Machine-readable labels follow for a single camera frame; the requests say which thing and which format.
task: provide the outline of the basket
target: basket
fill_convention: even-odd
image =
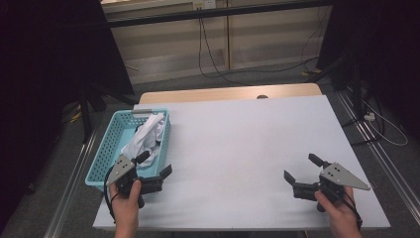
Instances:
[[[166,109],[125,110],[117,111],[112,116],[111,122],[106,129],[93,163],[86,176],[85,183],[103,191],[105,176],[111,168],[121,149],[134,137],[136,128],[143,125],[151,114],[163,113],[164,129],[160,142],[159,153],[149,167],[137,167],[137,175],[143,178],[158,176],[163,169],[166,158],[167,143],[170,134],[169,114]]]

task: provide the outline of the white cable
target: white cable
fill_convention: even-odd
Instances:
[[[399,133],[401,133],[401,135],[404,137],[404,139],[405,139],[405,142],[403,143],[403,144],[399,144],[399,143],[395,143],[395,142],[392,142],[392,141],[390,141],[389,139],[387,139],[385,136],[383,136],[382,134],[380,134],[380,132],[378,132],[377,130],[376,130],[376,128],[373,126],[373,125],[371,125],[371,121],[368,121],[368,123],[370,124],[370,126],[373,128],[373,130],[379,135],[379,136],[381,136],[385,141],[387,141],[387,142],[389,142],[390,144],[392,144],[392,145],[395,145],[395,146],[405,146],[405,145],[407,145],[408,144],[408,139],[407,139],[407,137],[405,136],[405,134],[401,131],[401,130],[399,130],[399,128],[398,127],[396,127],[394,124],[392,124],[390,121],[388,121],[386,118],[384,118],[384,117],[382,117],[379,113],[377,113],[373,108],[371,108],[371,106],[369,106],[365,101],[364,101],[364,104],[368,107],[368,108],[370,108],[370,110],[372,111],[372,112],[374,112],[374,114],[376,114],[378,117],[380,117],[380,118],[382,118],[384,121],[386,121],[387,123],[389,123],[391,126],[393,126]]]

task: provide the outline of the white table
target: white table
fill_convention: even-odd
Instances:
[[[368,181],[323,96],[142,104],[168,108],[172,130],[163,191],[144,197],[141,230],[310,230],[328,228],[316,202],[293,198],[283,179],[318,181],[314,153]],[[374,192],[355,190],[363,228],[389,227]],[[113,230],[106,204],[95,228]]]

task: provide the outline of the wall outlet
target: wall outlet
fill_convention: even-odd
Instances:
[[[192,10],[196,11],[199,9],[205,9],[204,8],[204,2],[203,1],[194,1],[192,2]]]
[[[216,0],[204,0],[204,9],[216,8]]]

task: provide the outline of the person's left hand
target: person's left hand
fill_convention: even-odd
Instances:
[[[130,196],[125,197],[119,194],[115,183],[110,185],[110,196],[112,209],[115,215],[115,237],[135,237],[139,227],[139,205],[138,198],[142,183],[135,180],[130,191]]]

